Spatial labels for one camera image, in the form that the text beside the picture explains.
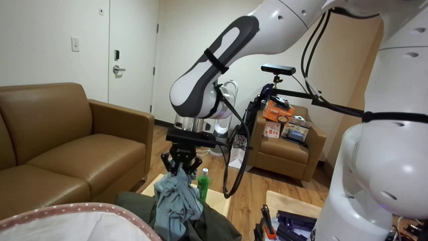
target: sofa cushion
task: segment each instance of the sofa cushion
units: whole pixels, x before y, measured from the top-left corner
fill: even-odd
[[[0,171],[16,167],[9,132],[0,114]]]
[[[259,151],[268,156],[277,156],[301,164],[307,164],[309,159],[307,149],[282,138],[263,138]]]
[[[144,159],[143,144],[112,136],[84,137],[52,149],[28,163],[89,184],[92,197]]]
[[[77,179],[21,165],[0,172],[0,220],[54,204],[89,200],[89,188]]]
[[[91,134],[92,116],[75,84],[0,88],[0,112],[17,164]]]

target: door handle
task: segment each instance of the door handle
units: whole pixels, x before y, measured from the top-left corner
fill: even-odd
[[[124,73],[124,72],[125,72],[125,69],[120,69],[117,65],[112,67],[112,73],[115,76],[119,76],[120,73]]]

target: beige wall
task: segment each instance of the beige wall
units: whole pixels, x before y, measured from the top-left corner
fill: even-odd
[[[329,102],[347,106],[354,90],[361,88],[358,84],[361,72],[378,26],[378,19],[354,21],[338,15],[331,17],[309,74],[309,82],[314,84]],[[313,122],[325,132],[327,138],[323,157],[329,157],[343,116],[299,100],[294,102],[307,106]]]
[[[361,70],[361,74],[359,74],[359,78],[357,81],[355,88],[353,90],[351,98],[349,100],[349,102],[346,105],[349,108],[354,108],[354,109],[359,109],[359,110],[363,109],[363,93],[365,93],[370,73],[371,73],[371,67],[373,67],[373,63],[374,63],[374,59],[377,55],[378,46],[382,41],[382,33],[384,33],[381,19],[375,19],[373,22],[373,27],[377,27],[377,33],[375,33],[374,39],[371,42],[371,47],[366,55],[365,65]],[[327,169],[326,169],[327,173],[330,173],[333,171],[343,133],[350,126],[357,125],[357,124],[359,124],[358,118],[353,118],[353,117],[347,117],[347,116],[342,117],[339,126],[337,129],[337,134],[333,140],[331,149],[327,155],[327,164],[329,164]]]
[[[108,0],[0,2],[0,86],[76,82],[107,101],[108,9]]]

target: brown leather sofa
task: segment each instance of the brown leather sofa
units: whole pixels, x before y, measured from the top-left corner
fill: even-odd
[[[307,109],[293,106],[295,116],[310,121]],[[307,148],[282,138],[264,138],[266,120],[258,112],[251,134],[248,167],[268,171],[301,181],[310,181],[319,161],[325,134],[311,124],[305,144]]]
[[[149,169],[153,118],[88,101],[75,84],[0,88],[0,220],[112,203]]]

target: small table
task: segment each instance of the small table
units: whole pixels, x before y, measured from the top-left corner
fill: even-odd
[[[143,196],[152,197],[153,193],[153,184],[160,181],[163,175],[159,175],[149,185],[141,192]],[[216,211],[219,215],[227,217],[228,215],[228,207],[230,207],[230,199],[226,200],[222,193],[208,189],[208,193],[206,196],[206,204],[210,205],[214,211]]]
[[[283,211],[287,213],[318,219],[321,213],[319,207],[314,207],[271,191],[266,192],[266,205],[268,207],[270,216],[275,216],[278,211]]]

